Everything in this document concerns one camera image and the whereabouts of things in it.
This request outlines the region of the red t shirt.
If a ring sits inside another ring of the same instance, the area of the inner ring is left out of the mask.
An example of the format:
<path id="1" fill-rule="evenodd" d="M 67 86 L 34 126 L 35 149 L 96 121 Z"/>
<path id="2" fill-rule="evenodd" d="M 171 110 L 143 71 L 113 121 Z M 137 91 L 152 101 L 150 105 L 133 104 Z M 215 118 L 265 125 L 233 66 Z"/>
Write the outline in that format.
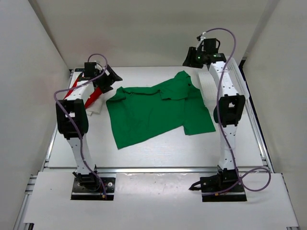
<path id="1" fill-rule="evenodd" d="M 66 93 L 64 99 L 74 100 L 82 99 L 85 109 L 88 109 L 100 97 L 102 91 L 98 86 L 94 86 L 91 82 L 87 85 L 81 86 L 78 89 L 70 89 Z"/>

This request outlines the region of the white t shirt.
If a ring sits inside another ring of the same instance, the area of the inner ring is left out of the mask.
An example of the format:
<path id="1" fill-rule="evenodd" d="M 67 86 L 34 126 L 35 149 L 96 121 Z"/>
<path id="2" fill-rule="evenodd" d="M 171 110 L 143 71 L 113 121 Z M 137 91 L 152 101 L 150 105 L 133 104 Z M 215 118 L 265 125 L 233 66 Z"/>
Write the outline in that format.
<path id="1" fill-rule="evenodd" d="M 77 78 L 81 74 L 80 71 L 73 71 L 71 74 L 71 82 L 69 88 L 77 85 Z M 100 89 L 96 89 L 85 103 L 86 113 L 88 116 L 100 114 L 103 105 L 102 93 Z"/>

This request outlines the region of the green t shirt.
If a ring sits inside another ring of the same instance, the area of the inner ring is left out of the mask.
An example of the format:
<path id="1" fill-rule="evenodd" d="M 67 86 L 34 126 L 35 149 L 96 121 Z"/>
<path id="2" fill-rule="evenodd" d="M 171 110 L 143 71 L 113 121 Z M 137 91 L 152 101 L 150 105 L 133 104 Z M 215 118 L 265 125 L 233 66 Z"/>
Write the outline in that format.
<path id="1" fill-rule="evenodd" d="M 118 149 L 178 127 L 188 136 L 216 131 L 200 90 L 185 71 L 152 87 L 119 87 L 106 105 Z"/>

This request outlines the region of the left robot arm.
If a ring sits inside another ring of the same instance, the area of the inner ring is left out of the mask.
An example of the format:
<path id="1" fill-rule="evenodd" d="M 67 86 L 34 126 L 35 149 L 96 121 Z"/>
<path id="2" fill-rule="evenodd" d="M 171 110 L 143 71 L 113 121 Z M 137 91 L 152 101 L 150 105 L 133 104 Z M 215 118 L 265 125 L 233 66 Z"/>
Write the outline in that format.
<path id="1" fill-rule="evenodd" d="M 90 192 L 104 191 L 105 185 L 98 176 L 87 144 L 89 122 L 86 108 L 101 94 L 112 90 L 113 83 L 121 80 L 108 64 L 102 67 L 97 62 L 88 61 L 72 87 L 65 90 L 64 99 L 56 100 L 58 132 L 69 143 L 77 164 L 73 174 L 79 184 Z"/>

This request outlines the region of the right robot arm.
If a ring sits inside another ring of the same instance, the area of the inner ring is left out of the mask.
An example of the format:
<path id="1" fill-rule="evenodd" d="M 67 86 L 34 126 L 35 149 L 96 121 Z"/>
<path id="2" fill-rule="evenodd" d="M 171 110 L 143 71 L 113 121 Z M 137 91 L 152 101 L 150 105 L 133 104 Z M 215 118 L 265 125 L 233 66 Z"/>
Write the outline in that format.
<path id="1" fill-rule="evenodd" d="M 238 180 L 235 161 L 236 130 L 246 99 L 232 83 L 227 67 L 229 60 L 219 52 L 220 41 L 202 35 L 197 37 L 197 40 L 197 46 L 189 48 L 183 66 L 200 69 L 206 66 L 213 77 L 218 90 L 213 117 L 219 126 L 221 136 L 218 173 L 211 177 L 213 182 L 207 181 L 204 186 L 215 185 L 218 190 L 225 192 Z"/>

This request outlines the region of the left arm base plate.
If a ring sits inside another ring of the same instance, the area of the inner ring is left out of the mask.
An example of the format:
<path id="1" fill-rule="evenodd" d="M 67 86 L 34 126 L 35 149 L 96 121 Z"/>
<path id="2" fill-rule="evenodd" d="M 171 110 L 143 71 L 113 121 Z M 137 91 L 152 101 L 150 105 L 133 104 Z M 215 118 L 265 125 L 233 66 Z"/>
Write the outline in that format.
<path id="1" fill-rule="evenodd" d="M 116 187 L 115 177 L 101 177 L 105 191 L 100 181 L 79 182 L 75 177 L 71 190 L 71 200 L 113 201 Z"/>

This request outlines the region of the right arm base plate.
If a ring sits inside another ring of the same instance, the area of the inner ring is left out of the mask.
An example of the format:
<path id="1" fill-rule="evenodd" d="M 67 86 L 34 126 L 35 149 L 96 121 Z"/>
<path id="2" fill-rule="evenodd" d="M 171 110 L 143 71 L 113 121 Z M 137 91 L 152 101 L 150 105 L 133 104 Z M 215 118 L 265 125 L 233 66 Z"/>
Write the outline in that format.
<path id="1" fill-rule="evenodd" d="M 237 180 L 223 181 L 218 175 L 201 177 L 190 191 L 201 191 L 202 202 L 246 202 L 244 187 Z"/>

